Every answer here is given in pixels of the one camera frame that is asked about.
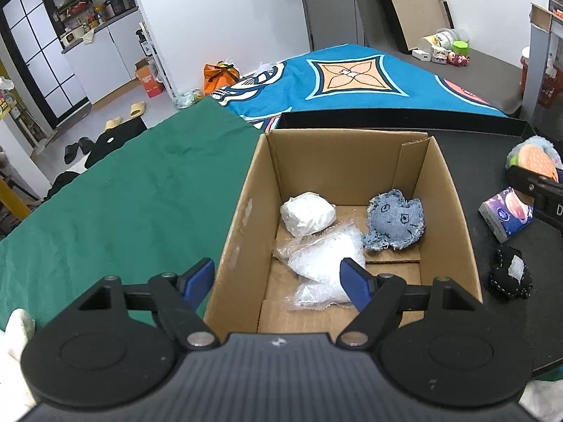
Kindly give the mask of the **orange burger plush toy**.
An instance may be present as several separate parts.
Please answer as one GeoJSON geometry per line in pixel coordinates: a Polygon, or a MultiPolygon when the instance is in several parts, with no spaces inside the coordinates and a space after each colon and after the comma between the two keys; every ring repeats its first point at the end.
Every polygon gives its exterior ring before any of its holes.
{"type": "Polygon", "coordinates": [[[510,166],[519,166],[530,172],[548,177],[555,182],[559,181],[555,163],[543,149],[534,144],[524,144],[521,146],[515,155],[511,157],[510,166]]]}

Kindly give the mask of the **purple tissue pack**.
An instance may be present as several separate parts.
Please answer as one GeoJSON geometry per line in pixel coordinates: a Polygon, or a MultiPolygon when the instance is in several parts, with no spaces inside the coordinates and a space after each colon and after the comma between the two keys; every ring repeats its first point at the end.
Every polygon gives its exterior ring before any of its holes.
{"type": "Polygon", "coordinates": [[[500,244],[522,231],[533,219],[533,206],[524,203],[512,187],[484,201],[478,211],[500,244]]]}

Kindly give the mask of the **clear plastic bubble bag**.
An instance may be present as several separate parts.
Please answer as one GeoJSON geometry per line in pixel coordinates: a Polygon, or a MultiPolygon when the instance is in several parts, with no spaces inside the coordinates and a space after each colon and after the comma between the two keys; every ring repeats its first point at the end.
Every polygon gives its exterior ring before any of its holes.
{"type": "Polygon", "coordinates": [[[340,282],[340,263],[349,257],[366,267],[363,234],[353,221],[319,234],[278,240],[273,254],[299,277],[296,290],[284,301],[289,309],[350,304],[340,282]]]}

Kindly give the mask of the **grey round plush toy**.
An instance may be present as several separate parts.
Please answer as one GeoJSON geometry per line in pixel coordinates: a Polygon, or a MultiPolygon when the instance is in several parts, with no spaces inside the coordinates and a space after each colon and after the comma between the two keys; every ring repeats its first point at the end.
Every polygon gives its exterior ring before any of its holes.
{"type": "Polygon", "coordinates": [[[553,143],[542,136],[532,136],[511,149],[506,168],[519,166],[532,172],[562,169],[562,160],[553,143]]]}

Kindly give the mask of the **blue denim fabric piece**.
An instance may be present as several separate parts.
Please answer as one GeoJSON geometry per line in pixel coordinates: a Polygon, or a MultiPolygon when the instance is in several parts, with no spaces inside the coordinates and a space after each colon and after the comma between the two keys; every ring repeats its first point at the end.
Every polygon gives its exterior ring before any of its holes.
{"type": "Polygon", "coordinates": [[[407,200],[397,188],[380,193],[368,203],[366,226],[363,246],[367,250],[404,250],[418,242],[425,232],[422,201],[407,200]]]}

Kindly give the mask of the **white soft ball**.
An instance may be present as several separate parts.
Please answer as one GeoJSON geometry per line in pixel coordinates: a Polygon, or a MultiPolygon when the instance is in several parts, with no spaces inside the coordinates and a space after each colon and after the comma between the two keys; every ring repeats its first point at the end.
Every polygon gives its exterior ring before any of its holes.
{"type": "Polygon", "coordinates": [[[336,220],[336,208],[317,193],[304,192],[280,206],[280,217],[292,236],[303,237],[331,226],[336,220]]]}

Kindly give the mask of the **black stitched fabric pouch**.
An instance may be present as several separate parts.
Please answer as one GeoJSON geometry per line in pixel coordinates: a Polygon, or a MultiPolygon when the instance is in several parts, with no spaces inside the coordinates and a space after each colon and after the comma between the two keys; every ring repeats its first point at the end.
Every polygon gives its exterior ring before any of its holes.
{"type": "Polygon", "coordinates": [[[501,245],[492,257],[488,290],[501,302],[529,299],[532,295],[531,272],[520,250],[501,245]]]}

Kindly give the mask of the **green cloth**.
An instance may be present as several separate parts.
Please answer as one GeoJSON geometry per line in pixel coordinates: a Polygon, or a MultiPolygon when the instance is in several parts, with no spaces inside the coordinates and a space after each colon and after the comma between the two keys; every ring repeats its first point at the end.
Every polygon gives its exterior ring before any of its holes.
{"type": "Polygon", "coordinates": [[[2,318],[45,325],[107,275],[143,284],[219,260],[259,138],[205,99],[82,172],[2,241],[2,318]]]}

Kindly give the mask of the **brown cardboard box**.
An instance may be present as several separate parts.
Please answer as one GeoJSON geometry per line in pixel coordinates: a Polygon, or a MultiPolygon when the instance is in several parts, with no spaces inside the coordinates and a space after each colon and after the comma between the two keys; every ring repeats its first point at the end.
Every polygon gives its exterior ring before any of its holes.
{"type": "Polygon", "coordinates": [[[445,276],[481,296],[465,215],[434,137],[377,130],[275,130],[261,136],[205,322],[220,338],[232,332],[337,336],[357,314],[339,285],[346,256],[375,275],[392,273],[411,285],[445,276]],[[391,190],[421,201],[424,233],[403,250],[365,250],[368,204],[391,190]],[[280,209],[306,192],[331,204],[336,219],[325,231],[297,239],[280,209]]]}

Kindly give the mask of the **red basket under desk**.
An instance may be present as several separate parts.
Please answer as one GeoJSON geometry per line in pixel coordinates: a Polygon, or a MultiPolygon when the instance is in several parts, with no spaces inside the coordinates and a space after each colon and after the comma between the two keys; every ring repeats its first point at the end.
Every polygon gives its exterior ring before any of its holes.
{"type": "MultiPolygon", "coordinates": [[[[549,109],[559,94],[562,93],[562,69],[556,66],[556,57],[552,53],[548,53],[548,60],[543,75],[542,85],[537,102],[544,109],[549,109]]],[[[522,66],[520,90],[525,91],[528,75],[528,67],[530,60],[530,47],[523,48],[520,56],[520,64],[522,66]]]]}

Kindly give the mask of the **black slippers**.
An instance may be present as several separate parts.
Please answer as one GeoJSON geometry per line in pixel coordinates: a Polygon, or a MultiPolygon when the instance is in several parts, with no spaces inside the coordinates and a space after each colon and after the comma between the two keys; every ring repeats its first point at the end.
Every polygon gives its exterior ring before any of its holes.
{"type": "Polygon", "coordinates": [[[65,147],[64,162],[67,165],[70,165],[72,162],[74,162],[79,151],[82,151],[83,155],[87,155],[91,152],[93,147],[94,147],[94,142],[91,141],[89,137],[83,136],[79,138],[77,142],[74,142],[65,147]]]}

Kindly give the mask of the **white desk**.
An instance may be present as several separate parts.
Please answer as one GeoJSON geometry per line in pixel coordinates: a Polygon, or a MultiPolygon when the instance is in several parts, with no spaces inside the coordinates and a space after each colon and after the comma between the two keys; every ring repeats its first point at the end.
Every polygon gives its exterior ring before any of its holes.
{"type": "Polygon", "coordinates": [[[562,19],[554,13],[532,4],[530,13],[531,39],[528,72],[522,99],[521,116],[532,127],[537,120],[542,84],[549,59],[555,61],[562,40],[562,19]]]}

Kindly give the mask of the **green cup on bench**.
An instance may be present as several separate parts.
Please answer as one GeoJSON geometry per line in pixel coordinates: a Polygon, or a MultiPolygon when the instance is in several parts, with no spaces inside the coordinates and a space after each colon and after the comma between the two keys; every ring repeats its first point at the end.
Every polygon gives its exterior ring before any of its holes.
{"type": "Polygon", "coordinates": [[[452,44],[452,51],[458,55],[469,55],[469,44],[463,40],[455,40],[452,44]]]}

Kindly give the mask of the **yellow slipper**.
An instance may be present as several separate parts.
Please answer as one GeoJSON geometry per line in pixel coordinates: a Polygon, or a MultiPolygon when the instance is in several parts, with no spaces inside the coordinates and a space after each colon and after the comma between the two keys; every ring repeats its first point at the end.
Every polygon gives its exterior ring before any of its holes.
{"type": "Polygon", "coordinates": [[[130,118],[141,117],[145,113],[146,110],[146,103],[145,102],[138,102],[134,103],[130,109],[130,118]]]}
{"type": "Polygon", "coordinates": [[[112,130],[117,126],[119,126],[121,123],[122,123],[122,118],[120,116],[114,117],[113,119],[110,119],[106,122],[104,130],[105,132],[107,132],[108,130],[112,130]]]}

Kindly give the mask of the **white jar on bench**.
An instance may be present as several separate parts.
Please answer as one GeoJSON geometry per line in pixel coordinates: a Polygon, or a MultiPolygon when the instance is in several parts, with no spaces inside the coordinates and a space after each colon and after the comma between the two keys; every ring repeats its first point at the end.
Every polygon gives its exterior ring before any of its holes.
{"type": "Polygon", "coordinates": [[[416,49],[432,53],[434,47],[441,47],[451,51],[455,41],[469,41],[469,35],[460,28],[440,28],[435,34],[419,39],[416,49]]]}

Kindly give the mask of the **blue patterned blanket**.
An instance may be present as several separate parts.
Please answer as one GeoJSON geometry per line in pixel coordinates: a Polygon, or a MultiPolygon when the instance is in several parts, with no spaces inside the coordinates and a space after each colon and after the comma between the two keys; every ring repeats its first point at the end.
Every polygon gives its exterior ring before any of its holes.
{"type": "Polygon", "coordinates": [[[393,55],[344,44],[262,67],[211,92],[220,106],[267,133],[283,113],[438,110],[502,117],[481,96],[393,55]]]}

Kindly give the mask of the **yellow side table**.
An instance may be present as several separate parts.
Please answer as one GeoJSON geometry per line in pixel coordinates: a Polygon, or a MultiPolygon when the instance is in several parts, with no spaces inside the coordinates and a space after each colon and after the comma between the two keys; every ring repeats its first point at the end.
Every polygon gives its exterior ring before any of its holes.
{"type": "Polygon", "coordinates": [[[1,97],[1,203],[14,217],[23,221],[31,214],[31,210],[6,180],[7,177],[12,180],[16,172],[16,156],[27,156],[8,125],[10,121],[6,120],[7,117],[11,117],[10,110],[4,97],[1,97]]]}

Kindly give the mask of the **orange bag on floor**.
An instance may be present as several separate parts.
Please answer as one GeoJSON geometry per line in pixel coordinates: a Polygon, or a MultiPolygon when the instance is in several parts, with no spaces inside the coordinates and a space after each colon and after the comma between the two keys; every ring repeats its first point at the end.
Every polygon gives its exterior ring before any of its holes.
{"type": "Polygon", "coordinates": [[[205,64],[203,67],[203,94],[229,87],[240,81],[240,72],[234,64],[220,61],[217,64],[205,64]]]}

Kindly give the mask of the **white cloth on lap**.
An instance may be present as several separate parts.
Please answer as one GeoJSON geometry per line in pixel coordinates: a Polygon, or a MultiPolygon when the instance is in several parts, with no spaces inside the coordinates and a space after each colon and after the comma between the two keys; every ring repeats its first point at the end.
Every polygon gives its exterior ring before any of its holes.
{"type": "Polygon", "coordinates": [[[15,309],[1,331],[1,421],[18,421],[35,406],[24,379],[21,356],[35,333],[35,321],[25,309],[15,309]]]}

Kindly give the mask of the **orange cardboard box on floor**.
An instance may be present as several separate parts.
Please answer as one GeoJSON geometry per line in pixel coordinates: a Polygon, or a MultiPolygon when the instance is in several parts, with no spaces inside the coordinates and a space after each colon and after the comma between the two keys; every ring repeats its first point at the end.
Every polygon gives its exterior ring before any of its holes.
{"type": "Polygon", "coordinates": [[[154,98],[162,94],[165,90],[164,85],[157,79],[153,73],[151,64],[147,58],[135,63],[135,77],[138,78],[149,98],[154,98]]]}

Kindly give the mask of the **white kitchen cabinet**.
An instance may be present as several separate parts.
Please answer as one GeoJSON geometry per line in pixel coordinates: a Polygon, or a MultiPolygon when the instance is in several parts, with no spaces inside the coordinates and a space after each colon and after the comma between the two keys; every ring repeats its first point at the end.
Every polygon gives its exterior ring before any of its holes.
{"type": "Polygon", "coordinates": [[[135,79],[135,64],[145,57],[137,35],[142,21],[130,9],[96,28],[91,43],[79,40],[62,51],[92,104],[135,79]]]}

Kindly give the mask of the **large brown framed board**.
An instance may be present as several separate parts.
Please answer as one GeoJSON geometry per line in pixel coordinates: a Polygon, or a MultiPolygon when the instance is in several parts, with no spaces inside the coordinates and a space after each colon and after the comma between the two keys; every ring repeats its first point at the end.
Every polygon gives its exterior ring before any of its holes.
{"type": "Polygon", "coordinates": [[[447,0],[381,0],[397,49],[409,53],[420,38],[451,28],[447,0]]]}

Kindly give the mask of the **grey bench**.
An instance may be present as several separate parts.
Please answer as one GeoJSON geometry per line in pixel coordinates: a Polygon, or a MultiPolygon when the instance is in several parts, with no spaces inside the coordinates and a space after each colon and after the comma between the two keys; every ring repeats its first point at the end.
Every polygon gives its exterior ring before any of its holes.
{"type": "Polygon", "coordinates": [[[522,93],[520,71],[490,55],[470,49],[465,67],[422,62],[397,49],[381,0],[303,0],[310,47],[359,44],[394,55],[434,72],[481,96],[508,116],[519,113],[522,93]]]}

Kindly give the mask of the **black framed glass door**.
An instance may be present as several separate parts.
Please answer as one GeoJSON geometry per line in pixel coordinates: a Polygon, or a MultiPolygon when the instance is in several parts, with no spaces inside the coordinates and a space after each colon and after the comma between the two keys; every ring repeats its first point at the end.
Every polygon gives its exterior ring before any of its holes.
{"type": "Polygon", "coordinates": [[[87,96],[62,53],[45,0],[1,0],[1,35],[51,129],[87,104],[87,96]]]}

